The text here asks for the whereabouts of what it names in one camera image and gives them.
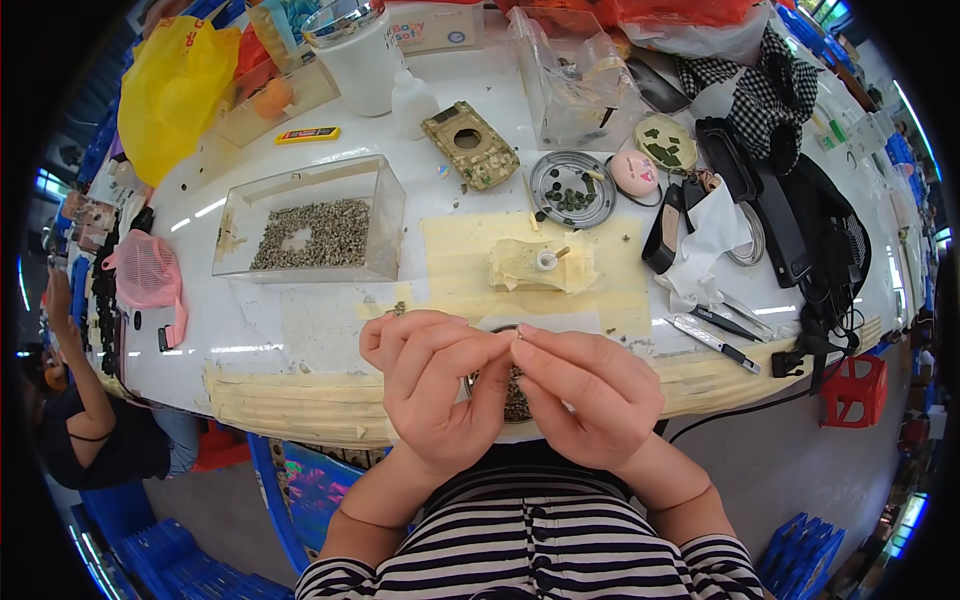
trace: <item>striped shirt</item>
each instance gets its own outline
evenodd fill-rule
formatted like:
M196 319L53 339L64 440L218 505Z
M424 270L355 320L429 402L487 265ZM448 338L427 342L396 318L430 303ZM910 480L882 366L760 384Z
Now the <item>striped shirt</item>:
M568 469L518 469L446 484L377 568L349 558L312 563L298 600L763 598L736 538L703 536L678 548L609 484Z

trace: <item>pink egg-shaped case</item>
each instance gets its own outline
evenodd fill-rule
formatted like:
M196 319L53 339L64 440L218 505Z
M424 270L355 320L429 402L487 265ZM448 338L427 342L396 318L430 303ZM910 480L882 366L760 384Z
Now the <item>pink egg-shaped case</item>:
M610 173L620 189L630 196L639 198L657 189L657 167L639 150L621 150L613 155Z

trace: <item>clear plastic box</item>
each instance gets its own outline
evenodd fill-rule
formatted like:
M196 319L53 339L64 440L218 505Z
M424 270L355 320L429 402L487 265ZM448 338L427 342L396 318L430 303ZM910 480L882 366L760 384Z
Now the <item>clear plastic box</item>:
M344 199L363 200L371 208L363 264L250 268L271 211ZM227 193L213 274L250 283L396 281L405 201L406 194L383 155L335 160L238 185Z
M591 12L507 13L540 150L616 152L647 108Z
M236 99L246 97L273 78L282 78L289 89L293 90L293 101L283 107L273 116L270 112L277 112L277 106L268 106L261 94L270 93L267 89L260 89L247 100L234 107ZM307 112L340 95L340 90L333 82L324 65L309 54L309 62L286 77L278 73L271 60L264 60L249 73L227 86L224 93L224 106L234 107L223 114L214 125L213 130L237 148L243 148L274 127L289 121L299 114Z

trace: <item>fingernail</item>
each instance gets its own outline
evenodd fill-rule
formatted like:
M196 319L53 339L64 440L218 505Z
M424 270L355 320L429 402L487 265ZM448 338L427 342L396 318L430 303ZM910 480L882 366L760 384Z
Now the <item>fingernail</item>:
M533 359L534 349L529 343L524 342L523 340L514 340L513 343L510 344L510 353L514 356L514 358L522 362L524 360Z
M517 326L516 326L516 330L520 332L520 335L521 335L521 336L524 336L524 335L533 335L533 334L537 333L538 331L540 331L540 330L537 329L536 327L534 327L534 326L532 326L532 325L530 325L530 324L526 324L526 323L521 323L521 324L517 325Z

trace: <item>red stool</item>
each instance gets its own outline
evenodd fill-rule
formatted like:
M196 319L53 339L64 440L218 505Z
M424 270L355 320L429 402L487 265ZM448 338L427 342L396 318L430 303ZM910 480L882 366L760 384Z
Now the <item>red stool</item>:
M857 376L857 365L861 370L869 366L869 372ZM828 379L820 395L827 400L827 420L821 421L821 427L869 427L876 425L887 401L887 364L880 358L863 354L844 359L840 372ZM838 404L843 403L843 410ZM854 402L863 406L860 420L846 421Z
M217 421L207 419L206 422L209 431L200 436L197 463L190 470L216 470L250 460L250 447L246 443L239 444L230 432L218 429Z

